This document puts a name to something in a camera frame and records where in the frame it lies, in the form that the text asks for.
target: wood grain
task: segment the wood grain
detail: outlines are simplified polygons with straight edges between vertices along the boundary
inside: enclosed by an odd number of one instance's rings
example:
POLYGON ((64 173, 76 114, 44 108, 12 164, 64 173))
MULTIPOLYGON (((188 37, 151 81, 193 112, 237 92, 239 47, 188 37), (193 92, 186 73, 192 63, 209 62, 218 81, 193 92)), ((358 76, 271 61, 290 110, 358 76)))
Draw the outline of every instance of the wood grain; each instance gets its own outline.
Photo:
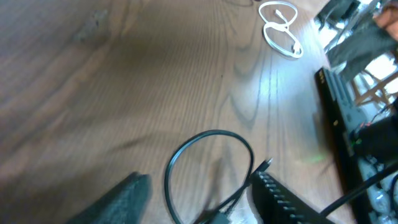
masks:
MULTIPOLYGON (((166 162, 184 140, 215 128, 244 136, 255 166, 273 157, 274 176, 315 209, 337 199, 340 182, 313 80, 327 65, 313 11, 299 9, 290 27, 305 53, 289 60, 264 42, 258 5, 1 1, 1 220, 64 222, 139 171, 153 183, 142 222, 170 223, 166 162)), ((286 35, 269 35, 289 48, 286 35)), ((247 152, 233 139, 195 144, 172 177, 181 218, 190 223, 229 196, 247 166, 247 152)), ((256 223, 248 197, 234 223, 256 223)), ((347 207, 331 218, 352 221, 347 207)))

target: wooden tabletop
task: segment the wooden tabletop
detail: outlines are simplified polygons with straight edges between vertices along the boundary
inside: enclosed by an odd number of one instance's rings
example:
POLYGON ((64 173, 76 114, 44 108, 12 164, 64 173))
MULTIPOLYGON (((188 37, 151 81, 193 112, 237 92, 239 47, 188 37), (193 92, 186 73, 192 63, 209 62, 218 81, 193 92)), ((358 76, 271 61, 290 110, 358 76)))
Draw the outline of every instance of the wooden tabletop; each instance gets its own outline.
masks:
MULTIPOLYGON (((164 168, 207 129, 246 138, 255 167, 316 210, 341 196, 314 73, 327 66, 311 18, 290 26, 304 56, 291 60, 262 36, 247 0, 5 0, 0 2, 0 218, 61 223, 138 171, 152 178, 143 223, 170 223, 164 168)), ((266 16, 279 8, 265 9, 266 16)), ((292 40, 270 30, 289 49, 292 40)), ((191 223, 242 183, 243 146, 209 137, 183 153, 172 195, 191 223)), ((231 215, 256 223, 246 193, 231 215)), ((352 221, 347 206, 333 213, 352 221)))

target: dark pants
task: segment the dark pants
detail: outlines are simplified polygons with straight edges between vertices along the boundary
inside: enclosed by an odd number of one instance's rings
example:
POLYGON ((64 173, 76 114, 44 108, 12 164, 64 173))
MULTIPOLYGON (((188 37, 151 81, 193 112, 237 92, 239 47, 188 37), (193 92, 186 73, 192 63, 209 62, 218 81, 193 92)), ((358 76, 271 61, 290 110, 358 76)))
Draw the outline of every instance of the dark pants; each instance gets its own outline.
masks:
POLYGON ((396 40, 372 22, 367 28, 355 31, 341 44, 333 47, 327 56, 332 67, 347 62, 340 75, 348 82, 363 71, 373 59, 395 50, 397 46, 396 40))

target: person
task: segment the person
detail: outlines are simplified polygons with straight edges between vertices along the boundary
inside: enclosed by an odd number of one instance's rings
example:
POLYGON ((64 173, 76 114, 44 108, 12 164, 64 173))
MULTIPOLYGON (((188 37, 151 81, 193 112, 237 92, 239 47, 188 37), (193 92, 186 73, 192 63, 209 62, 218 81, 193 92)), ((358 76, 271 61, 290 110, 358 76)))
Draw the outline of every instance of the person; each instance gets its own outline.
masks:
POLYGON ((354 31, 353 35, 333 47, 328 53, 331 67, 347 62, 340 72, 346 82, 363 71, 373 59, 396 50, 398 47, 398 2, 388 3, 367 28, 354 31))

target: coiled white cable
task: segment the coiled white cable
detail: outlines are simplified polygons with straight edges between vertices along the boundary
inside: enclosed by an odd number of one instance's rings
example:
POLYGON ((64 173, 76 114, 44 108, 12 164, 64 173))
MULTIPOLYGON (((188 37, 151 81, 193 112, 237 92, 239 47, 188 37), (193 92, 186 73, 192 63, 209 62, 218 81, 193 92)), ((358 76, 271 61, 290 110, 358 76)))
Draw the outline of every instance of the coiled white cable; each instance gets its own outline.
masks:
POLYGON ((302 45, 300 44, 300 41, 297 40, 297 38, 289 31, 289 26, 292 25, 292 23, 294 22, 294 20, 296 20, 297 18, 297 8, 292 5, 289 2, 283 2, 283 1, 269 1, 269 2, 265 2, 262 3, 259 7, 259 14, 261 16, 261 19, 265 22, 264 24, 264 28, 263 28, 263 33, 264 33, 264 37, 267 41, 267 43, 275 50, 278 50, 280 53, 288 56, 288 57, 293 57, 293 58, 300 58, 303 56, 304 54, 304 49, 302 47, 302 45), (285 21, 285 24, 279 24, 276 22, 269 22, 263 15, 261 12, 261 9, 266 7, 266 6, 271 6, 271 5, 285 5, 288 7, 291 7, 294 11, 294 17, 290 20, 287 21, 287 19, 282 15, 282 13, 279 10, 275 10, 275 14, 280 17, 283 21, 285 21), (268 37, 267 35, 267 28, 273 28, 275 30, 281 31, 281 32, 286 32, 287 35, 289 35, 289 37, 291 37, 294 40, 294 46, 293 46, 293 52, 288 51, 283 49, 281 46, 277 45, 274 41, 271 40, 271 38, 268 37))

